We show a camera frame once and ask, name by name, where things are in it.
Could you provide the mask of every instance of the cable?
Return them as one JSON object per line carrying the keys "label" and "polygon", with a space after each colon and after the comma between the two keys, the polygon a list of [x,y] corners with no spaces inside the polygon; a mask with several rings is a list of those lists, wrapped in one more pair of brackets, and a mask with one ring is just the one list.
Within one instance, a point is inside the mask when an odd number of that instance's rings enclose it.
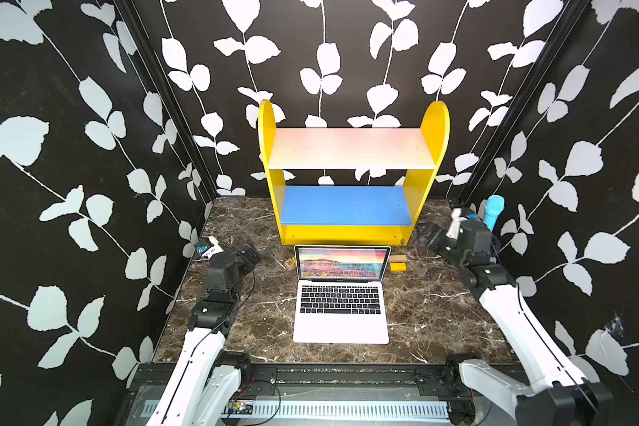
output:
{"label": "cable", "polygon": [[263,421],[263,422],[260,422],[260,423],[253,423],[252,425],[242,425],[242,426],[258,426],[258,425],[262,425],[262,424],[267,423],[270,420],[274,419],[274,416],[276,416],[277,413],[279,413],[279,410],[281,409],[281,392],[279,391],[279,388],[275,384],[270,383],[270,386],[273,386],[274,389],[277,391],[277,394],[279,395],[279,405],[277,406],[277,410],[274,412],[273,416],[270,417],[269,419]]}

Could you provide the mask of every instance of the wall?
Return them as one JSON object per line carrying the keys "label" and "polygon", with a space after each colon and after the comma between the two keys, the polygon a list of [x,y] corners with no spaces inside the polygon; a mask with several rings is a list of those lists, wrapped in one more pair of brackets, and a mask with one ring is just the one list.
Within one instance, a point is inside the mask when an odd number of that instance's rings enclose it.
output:
{"label": "wall", "polygon": [[0,425],[111,424],[204,224],[208,195],[117,18],[0,2]]}
{"label": "wall", "polygon": [[[220,194],[269,196],[255,131],[262,99],[271,99],[280,127],[419,127],[440,99],[452,127],[431,195],[445,197],[468,180],[563,2],[154,0],[136,7]],[[289,185],[393,185],[404,172],[285,175]]]}
{"label": "wall", "polygon": [[494,158],[469,202],[506,198],[502,262],[639,424],[639,1],[587,7]]}

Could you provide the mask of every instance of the yellow block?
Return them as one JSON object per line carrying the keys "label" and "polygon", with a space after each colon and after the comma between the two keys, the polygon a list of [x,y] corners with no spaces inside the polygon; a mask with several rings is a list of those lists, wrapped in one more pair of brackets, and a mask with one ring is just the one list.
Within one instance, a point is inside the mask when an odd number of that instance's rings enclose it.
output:
{"label": "yellow block", "polygon": [[407,265],[405,263],[393,262],[393,263],[390,264],[390,269],[393,272],[406,271],[407,270]]}

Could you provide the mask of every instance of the wooden block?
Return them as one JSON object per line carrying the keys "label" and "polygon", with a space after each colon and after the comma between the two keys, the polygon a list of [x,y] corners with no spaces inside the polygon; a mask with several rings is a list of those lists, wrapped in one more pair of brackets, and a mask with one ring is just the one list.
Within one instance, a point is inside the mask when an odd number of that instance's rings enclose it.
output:
{"label": "wooden block", "polygon": [[404,264],[404,263],[393,262],[393,263],[390,264],[390,269],[393,272],[406,271],[407,270],[407,265]]}
{"label": "wooden block", "polygon": [[407,262],[407,255],[391,254],[390,257],[388,258],[388,263],[395,263],[395,262]]}
{"label": "wooden block", "polygon": [[290,271],[291,269],[296,268],[296,258],[290,258],[287,259],[286,262],[284,262],[284,268],[286,268],[287,271]]}

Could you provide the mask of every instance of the blue microphone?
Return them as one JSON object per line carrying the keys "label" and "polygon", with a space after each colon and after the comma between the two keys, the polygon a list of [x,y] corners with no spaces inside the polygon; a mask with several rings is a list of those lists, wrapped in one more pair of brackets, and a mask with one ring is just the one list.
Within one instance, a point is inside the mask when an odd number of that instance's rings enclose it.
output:
{"label": "blue microphone", "polygon": [[485,216],[483,217],[483,223],[487,225],[490,231],[495,227],[497,216],[504,209],[504,197],[501,195],[493,195],[485,202]]}

